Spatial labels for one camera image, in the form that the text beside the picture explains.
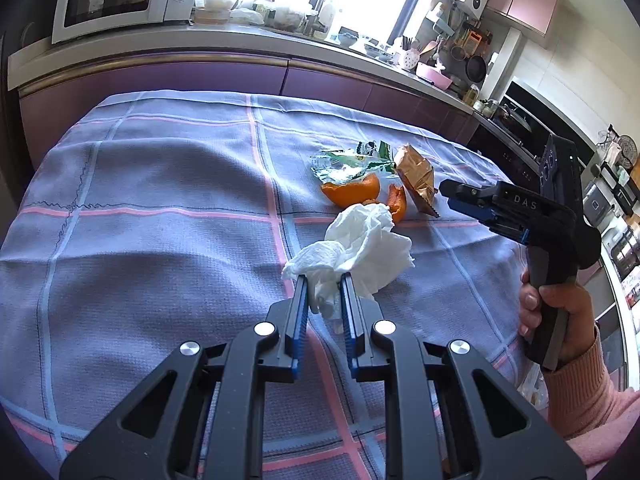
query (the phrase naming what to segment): crumpled white tissue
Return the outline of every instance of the crumpled white tissue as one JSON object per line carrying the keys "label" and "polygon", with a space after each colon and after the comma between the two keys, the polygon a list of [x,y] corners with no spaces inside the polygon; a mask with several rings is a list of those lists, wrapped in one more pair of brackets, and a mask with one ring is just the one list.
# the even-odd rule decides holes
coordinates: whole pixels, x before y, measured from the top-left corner
{"label": "crumpled white tissue", "polygon": [[284,279],[306,276],[309,306],[325,319],[340,318],[338,282],[350,272],[356,294],[368,300],[403,270],[414,267],[411,238],[391,232],[386,205],[356,204],[341,212],[324,241],[302,249],[282,270]]}

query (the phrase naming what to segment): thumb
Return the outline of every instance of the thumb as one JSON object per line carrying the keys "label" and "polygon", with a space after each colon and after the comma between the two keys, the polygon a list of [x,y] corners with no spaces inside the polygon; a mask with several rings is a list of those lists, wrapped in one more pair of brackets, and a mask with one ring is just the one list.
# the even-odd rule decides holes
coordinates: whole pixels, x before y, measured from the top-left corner
{"label": "thumb", "polygon": [[538,291],[543,301],[554,308],[564,308],[570,314],[581,314],[591,311],[591,297],[580,285],[561,283],[559,285],[543,285]]}

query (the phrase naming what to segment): metal bolt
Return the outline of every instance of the metal bolt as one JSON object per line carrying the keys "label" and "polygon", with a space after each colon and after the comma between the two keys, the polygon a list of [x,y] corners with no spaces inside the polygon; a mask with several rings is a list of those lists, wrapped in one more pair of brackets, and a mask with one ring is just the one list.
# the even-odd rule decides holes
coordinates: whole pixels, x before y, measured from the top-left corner
{"label": "metal bolt", "polygon": [[180,353],[182,355],[195,355],[200,351],[200,345],[195,341],[187,341],[180,345]]}
{"label": "metal bolt", "polygon": [[268,321],[263,321],[254,326],[254,332],[257,333],[257,335],[261,336],[271,335],[273,334],[273,332],[275,332],[275,330],[276,327],[274,327],[274,325],[272,323],[269,323]]}
{"label": "metal bolt", "polygon": [[373,326],[373,329],[379,334],[389,335],[396,331],[396,325],[393,321],[383,319],[382,321],[377,322]]}
{"label": "metal bolt", "polygon": [[469,343],[467,343],[466,341],[462,341],[462,339],[456,339],[455,341],[452,341],[449,345],[449,348],[451,348],[451,351],[455,354],[466,354],[467,352],[469,352],[469,350],[471,350],[471,346],[469,346]]}

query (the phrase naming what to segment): brown wrapper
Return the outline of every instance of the brown wrapper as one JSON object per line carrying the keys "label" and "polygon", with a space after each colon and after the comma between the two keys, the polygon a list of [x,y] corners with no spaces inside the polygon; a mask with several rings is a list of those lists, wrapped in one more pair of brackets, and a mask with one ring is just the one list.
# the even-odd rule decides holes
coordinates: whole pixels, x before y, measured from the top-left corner
{"label": "brown wrapper", "polygon": [[440,215],[434,209],[438,190],[433,185],[433,167],[429,161],[416,152],[413,146],[405,144],[396,153],[394,162],[398,176],[418,211],[439,218]]}

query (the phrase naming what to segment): hand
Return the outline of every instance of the hand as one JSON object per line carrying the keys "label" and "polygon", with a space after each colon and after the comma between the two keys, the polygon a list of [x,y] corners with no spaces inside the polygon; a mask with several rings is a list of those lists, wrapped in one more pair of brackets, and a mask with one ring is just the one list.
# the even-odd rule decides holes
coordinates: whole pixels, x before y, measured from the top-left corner
{"label": "hand", "polygon": [[529,283],[529,269],[525,269],[520,279],[520,335],[527,336],[540,325],[542,297],[548,306],[564,308],[569,313],[566,334],[560,349],[560,360],[568,363],[584,354],[595,341],[595,321],[589,293],[573,283],[543,285],[536,290]]}

